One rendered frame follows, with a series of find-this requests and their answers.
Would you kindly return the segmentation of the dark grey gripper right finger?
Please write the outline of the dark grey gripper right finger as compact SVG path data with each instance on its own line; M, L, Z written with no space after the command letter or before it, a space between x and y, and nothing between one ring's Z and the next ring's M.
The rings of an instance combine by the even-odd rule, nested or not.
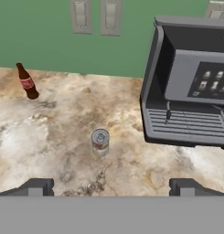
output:
M224 197L224 193L203 187L200 183L192 178L171 178L169 180L169 187L169 196L171 197Z

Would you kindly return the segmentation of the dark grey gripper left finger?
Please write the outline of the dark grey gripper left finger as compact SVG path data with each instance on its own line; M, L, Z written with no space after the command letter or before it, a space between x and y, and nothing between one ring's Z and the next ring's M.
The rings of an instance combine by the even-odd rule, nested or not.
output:
M53 197L53 187L53 178L30 178L20 187L0 192L0 196Z

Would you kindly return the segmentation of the red and white tin can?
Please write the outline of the red and white tin can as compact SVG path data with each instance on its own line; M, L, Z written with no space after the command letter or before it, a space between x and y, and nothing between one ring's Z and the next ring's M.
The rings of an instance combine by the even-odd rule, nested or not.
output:
M109 153L110 135L104 129L96 129L91 134L92 151L99 156Z

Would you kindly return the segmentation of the grey coffee machine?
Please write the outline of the grey coffee machine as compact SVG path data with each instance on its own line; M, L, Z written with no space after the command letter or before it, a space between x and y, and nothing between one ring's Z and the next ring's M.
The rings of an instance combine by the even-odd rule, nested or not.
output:
M140 94L148 143L224 149L224 20L156 16Z

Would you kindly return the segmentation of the brown bottle with red label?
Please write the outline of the brown bottle with red label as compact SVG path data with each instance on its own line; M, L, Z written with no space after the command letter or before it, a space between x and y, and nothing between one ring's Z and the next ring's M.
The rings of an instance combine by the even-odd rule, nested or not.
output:
M18 76L20 79L20 82L22 84L23 89L25 90L27 97L30 100L37 99L39 96L39 93L36 89L36 85L34 81L32 80L29 73L25 70L24 66L21 63L16 64L17 70L18 70Z

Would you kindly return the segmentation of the grey wall switch plate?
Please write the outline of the grey wall switch plate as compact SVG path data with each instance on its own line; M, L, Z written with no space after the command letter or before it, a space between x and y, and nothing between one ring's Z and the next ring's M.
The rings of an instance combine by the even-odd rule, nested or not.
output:
M70 0L71 23L75 34L91 34L91 0Z
M101 35L121 35L123 0L101 0Z
M209 0L205 18L224 19L224 0Z

